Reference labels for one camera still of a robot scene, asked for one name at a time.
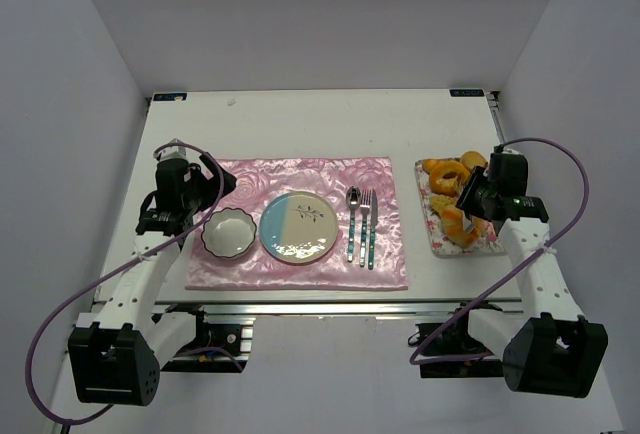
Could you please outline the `orange glazed donut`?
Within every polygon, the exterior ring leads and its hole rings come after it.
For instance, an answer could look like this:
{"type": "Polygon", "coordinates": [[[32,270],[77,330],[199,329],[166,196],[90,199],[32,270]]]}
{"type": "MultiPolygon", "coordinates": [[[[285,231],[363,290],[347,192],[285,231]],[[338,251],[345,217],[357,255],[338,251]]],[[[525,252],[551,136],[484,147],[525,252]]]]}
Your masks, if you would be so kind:
{"type": "Polygon", "coordinates": [[[433,193],[455,197],[468,181],[471,173],[460,162],[445,160],[437,163],[429,173],[429,185],[433,193]]]}

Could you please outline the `metal tongs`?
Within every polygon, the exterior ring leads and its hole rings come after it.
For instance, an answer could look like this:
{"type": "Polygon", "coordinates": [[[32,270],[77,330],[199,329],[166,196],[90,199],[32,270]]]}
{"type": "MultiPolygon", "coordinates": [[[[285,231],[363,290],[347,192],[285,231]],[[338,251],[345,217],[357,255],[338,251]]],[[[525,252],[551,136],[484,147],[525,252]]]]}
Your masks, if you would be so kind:
{"type": "Polygon", "coordinates": [[[472,217],[464,215],[462,217],[462,225],[466,233],[472,233],[475,229],[475,223],[472,217]]]}

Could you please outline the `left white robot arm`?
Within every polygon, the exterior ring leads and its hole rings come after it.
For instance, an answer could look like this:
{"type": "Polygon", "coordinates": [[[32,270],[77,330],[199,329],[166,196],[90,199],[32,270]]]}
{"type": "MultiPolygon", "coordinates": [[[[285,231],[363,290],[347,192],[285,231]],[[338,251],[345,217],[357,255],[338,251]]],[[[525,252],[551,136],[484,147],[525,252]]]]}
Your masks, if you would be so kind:
{"type": "Polygon", "coordinates": [[[146,406],[156,395],[162,367],[197,334],[189,313],[153,318],[159,291],[178,260],[196,217],[206,218],[236,185],[207,153],[196,163],[174,145],[156,154],[156,188],[140,206],[134,266],[92,323],[73,329],[69,358],[83,403],[146,406]]]}

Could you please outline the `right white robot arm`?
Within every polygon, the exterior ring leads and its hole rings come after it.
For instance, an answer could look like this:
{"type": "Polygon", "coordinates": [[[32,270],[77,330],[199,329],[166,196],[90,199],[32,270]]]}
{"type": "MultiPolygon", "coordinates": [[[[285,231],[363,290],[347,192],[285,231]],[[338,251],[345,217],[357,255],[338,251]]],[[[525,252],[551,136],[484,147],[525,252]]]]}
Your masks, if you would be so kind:
{"type": "Polygon", "coordinates": [[[500,358],[514,392],[586,397],[594,383],[608,335],[589,322],[574,301],[550,246],[549,216],[541,199],[526,194],[528,163],[496,147],[487,168],[477,167],[458,208],[490,222],[508,258],[523,304],[517,322],[488,307],[468,316],[470,337],[500,358]]]}

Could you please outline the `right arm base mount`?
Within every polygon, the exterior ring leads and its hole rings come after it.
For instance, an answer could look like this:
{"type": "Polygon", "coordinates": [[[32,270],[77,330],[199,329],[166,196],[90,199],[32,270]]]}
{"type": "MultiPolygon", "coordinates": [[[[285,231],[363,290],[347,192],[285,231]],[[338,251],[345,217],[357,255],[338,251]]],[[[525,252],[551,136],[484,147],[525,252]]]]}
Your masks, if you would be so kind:
{"type": "MultiPolygon", "coordinates": [[[[469,301],[461,302],[454,310],[454,314],[466,307],[469,301]]],[[[482,301],[475,310],[490,310],[505,314],[510,321],[516,323],[523,320],[522,313],[508,312],[497,304],[482,301]]],[[[442,333],[427,346],[419,358],[439,358],[456,356],[478,356],[488,349],[478,340],[468,334],[469,314],[442,333]]],[[[415,325],[415,332],[407,339],[408,347],[416,349],[429,335],[441,325],[440,321],[425,321],[415,325]]],[[[503,378],[503,368],[500,358],[487,356],[481,359],[453,360],[418,366],[422,379],[479,379],[503,378]]]]}

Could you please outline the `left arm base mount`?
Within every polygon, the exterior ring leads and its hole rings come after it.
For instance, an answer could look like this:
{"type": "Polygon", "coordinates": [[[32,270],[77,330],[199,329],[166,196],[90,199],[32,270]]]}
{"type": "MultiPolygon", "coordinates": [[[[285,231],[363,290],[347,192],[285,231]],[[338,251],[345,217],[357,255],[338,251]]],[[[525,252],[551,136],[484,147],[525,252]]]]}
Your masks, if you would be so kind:
{"type": "Polygon", "coordinates": [[[196,318],[196,335],[162,368],[170,373],[239,374],[251,352],[253,318],[208,313],[186,305],[196,318]]]}

